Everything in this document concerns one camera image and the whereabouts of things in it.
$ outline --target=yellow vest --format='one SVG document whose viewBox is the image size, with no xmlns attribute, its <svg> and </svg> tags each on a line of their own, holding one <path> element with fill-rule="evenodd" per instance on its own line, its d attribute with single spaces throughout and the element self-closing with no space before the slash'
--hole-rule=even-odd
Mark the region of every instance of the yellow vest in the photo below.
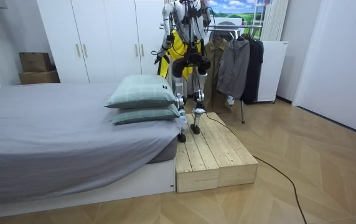
<svg viewBox="0 0 356 224">
<path fill-rule="evenodd" d="M 186 51 L 186 45 L 182 43 L 182 40 L 179 38 L 178 32 L 176 30 L 173 30 L 172 34 L 174 35 L 174 43 L 173 43 L 174 48 L 171 47 L 170 49 L 168 49 L 167 54 L 171 56 L 172 60 L 177 60 L 178 58 L 184 57 L 183 55 Z M 201 51 L 200 41 L 199 43 L 197 43 L 197 50 L 199 52 Z M 161 63 L 160 76 L 166 78 L 169 64 L 164 59 L 164 57 L 161 59 L 160 63 Z M 182 72 L 186 80 L 188 80 L 188 77 L 191 73 L 192 73 L 192 67 L 185 68 L 184 71 Z"/>
</svg>

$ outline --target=hanging clothes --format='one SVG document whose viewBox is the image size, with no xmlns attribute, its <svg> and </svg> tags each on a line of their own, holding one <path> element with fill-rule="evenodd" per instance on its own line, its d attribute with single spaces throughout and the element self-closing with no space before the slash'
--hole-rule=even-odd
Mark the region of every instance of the hanging clothes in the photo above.
<svg viewBox="0 0 356 224">
<path fill-rule="evenodd" d="M 217 90 L 239 99 L 246 85 L 247 68 L 250 60 L 248 40 L 231 40 L 225 48 L 219 69 Z"/>
<path fill-rule="evenodd" d="M 251 105 L 257 100 L 258 87 L 260 85 L 261 67 L 264 56 L 264 45 L 262 41 L 254 40 L 248 34 L 242 34 L 239 39 L 248 41 L 250 45 L 250 63 L 247 70 L 245 91 L 240 100 Z"/>
<path fill-rule="evenodd" d="M 207 112 L 232 112 L 232 109 L 227 102 L 228 95 L 217 91 L 220 60 L 227 44 L 228 42 L 225 39 L 219 39 L 210 40 L 210 42 L 204 46 L 206 57 L 211 62 L 211 67 L 207 70 L 207 79 L 204 85 L 204 109 Z"/>
<path fill-rule="evenodd" d="M 173 30 L 172 34 L 174 35 L 174 43 L 172 47 L 167 50 L 166 54 L 169 54 L 173 60 L 176 60 L 184 56 L 186 51 L 186 45 L 184 45 L 182 40 L 179 38 L 179 35 L 176 30 Z M 199 41 L 199 43 L 197 44 L 197 50 L 200 52 L 200 49 L 201 49 L 201 44 Z M 158 75 L 162 76 L 163 78 L 167 77 L 168 66 L 169 66 L 169 62 L 163 57 L 159 64 Z M 192 74 L 192 71 L 193 69 L 191 67 L 184 68 L 182 74 L 186 80 L 188 80 L 188 77 L 190 74 Z"/>
</svg>

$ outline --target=white wardrobe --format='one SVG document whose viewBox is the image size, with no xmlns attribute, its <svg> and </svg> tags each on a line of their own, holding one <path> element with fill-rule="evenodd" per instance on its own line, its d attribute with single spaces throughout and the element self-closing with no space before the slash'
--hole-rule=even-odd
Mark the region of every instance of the white wardrobe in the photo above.
<svg viewBox="0 0 356 224">
<path fill-rule="evenodd" d="M 62 83 L 156 74 L 163 0 L 37 0 Z"/>
</svg>

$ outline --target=pillow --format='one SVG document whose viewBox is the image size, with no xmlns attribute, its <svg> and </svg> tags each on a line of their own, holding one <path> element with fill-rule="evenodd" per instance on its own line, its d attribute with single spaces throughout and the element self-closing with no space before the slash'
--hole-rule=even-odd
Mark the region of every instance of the pillow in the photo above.
<svg viewBox="0 0 356 224">
<path fill-rule="evenodd" d="M 168 82 L 159 75 L 131 75 L 109 98 L 109 108 L 149 108 L 176 102 Z"/>
<path fill-rule="evenodd" d="M 178 118 L 179 113 L 175 105 L 154 108 L 120 109 L 113 118 L 113 124 L 129 124 L 142 121 L 157 121 Z"/>
</svg>

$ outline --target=wooden plank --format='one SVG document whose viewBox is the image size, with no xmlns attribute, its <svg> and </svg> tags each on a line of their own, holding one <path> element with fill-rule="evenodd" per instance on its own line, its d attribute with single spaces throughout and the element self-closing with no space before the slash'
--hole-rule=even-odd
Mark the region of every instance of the wooden plank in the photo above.
<svg viewBox="0 0 356 224">
<path fill-rule="evenodd" d="M 258 164 L 258 161 L 253 157 L 253 155 L 251 155 L 251 153 L 245 147 L 236 150 L 236 153 L 240 156 L 240 159 L 245 164 Z"/>
<path fill-rule="evenodd" d="M 214 135 L 212 134 L 211 130 L 207 127 L 207 125 L 204 122 L 204 119 L 200 118 L 199 121 L 199 128 L 200 131 L 204 137 L 204 139 L 207 141 L 208 139 L 215 139 Z"/>
<path fill-rule="evenodd" d="M 192 167 L 190 166 L 189 156 L 186 151 L 185 144 L 181 142 L 178 142 L 177 145 L 176 172 L 192 172 Z"/>
<path fill-rule="evenodd" d="M 240 159 L 238 154 L 233 150 L 229 142 L 225 139 L 225 136 L 221 133 L 221 131 L 217 128 L 215 123 L 211 120 L 208 119 L 207 117 L 204 118 L 205 123 L 207 127 L 211 130 L 214 136 L 218 136 L 216 138 L 216 142 L 218 143 L 218 146 L 220 149 L 223 151 L 225 156 L 228 158 L 230 164 L 232 166 L 239 166 L 243 165 L 244 162 Z"/>
<path fill-rule="evenodd" d="M 193 124 L 194 123 L 194 119 L 192 117 L 192 115 L 189 115 L 188 118 L 188 123 L 189 124 Z M 195 134 L 193 133 L 193 131 L 189 128 L 190 133 L 192 134 L 192 137 L 194 138 L 194 141 L 197 145 L 197 149 L 200 152 L 200 155 L 202 156 L 204 165 L 206 169 L 218 169 L 218 164 L 215 161 L 215 158 L 210 150 L 210 148 L 208 147 L 203 134 Z"/>
<path fill-rule="evenodd" d="M 207 145 L 210 148 L 214 159 L 216 160 L 219 167 L 228 167 L 231 166 L 229 159 L 226 157 L 225 153 L 220 149 L 218 142 L 214 139 L 208 139 Z"/>
<path fill-rule="evenodd" d="M 206 169 L 218 169 L 218 164 L 206 142 L 196 142 Z"/>
<path fill-rule="evenodd" d="M 204 162 L 202 156 L 200 155 L 199 150 L 197 149 L 197 145 L 194 142 L 185 143 L 186 151 L 188 153 L 190 166 L 192 167 L 192 171 L 200 171 L 206 170 L 204 166 Z"/>
<path fill-rule="evenodd" d="M 221 120 L 221 118 L 217 115 L 217 114 L 215 114 L 215 113 L 208 113 L 208 116 L 210 117 L 210 118 L 212 118 L 212 119 L 215 119 L 215 120 L 217 120 L 217 121 L 219 121 L 219 122 L 221 122 L 222 124 L 220 124 L 220 123 L 218 123 L 218 122 L 216 122 L 216 121 L 213 121 L 214 122 L 214 124 L 217 126 L 217 128 L 223 133 L 223 134 L 225 134 L 225 133 L 232 133 L 227 127 L 225 127 L 224 125 L 226 125 L 222 120 Z"/>
<path fill-rule="evenodd" d="M 239 141 L 239 139 L 232 132 L 224 133 L 224 136 L 234 150 L 245 148 L 244 145 Z"/>
<path fill-rule="evenodd" d="M 220 145 L 220 149 L 225 153 L 231 165 L 240 166 L 245 164 L 226 139 L 218 140 L 218 144 Z"/>
<path fill-rule="evenodd" d="M 194 139 L 192 133 L 190 132 L 190 128 L 187 128 L 184 131 L 184 134 L 186 136 L 186 143 L 195 143 L 195 139 Z"/>
<path fill-rule="evenodd" d="M 208 127 L 208 130 L 211 131 L 211 135 L 215 140 L 224 139 L 223 134 L 211 119 L 206 116 L 201 116 L 201 120 L 205 123 L 206 127 Z"/>
<path fill-rule="evenodd" d="M 177 192 L 216 189 L 219 169 L 177 174 Z"/>
<path fill-rule="evenodd" d="M 254 183 L 258 164 L 244 166 L 221 167 L 218 187 Z"/>
</svg>

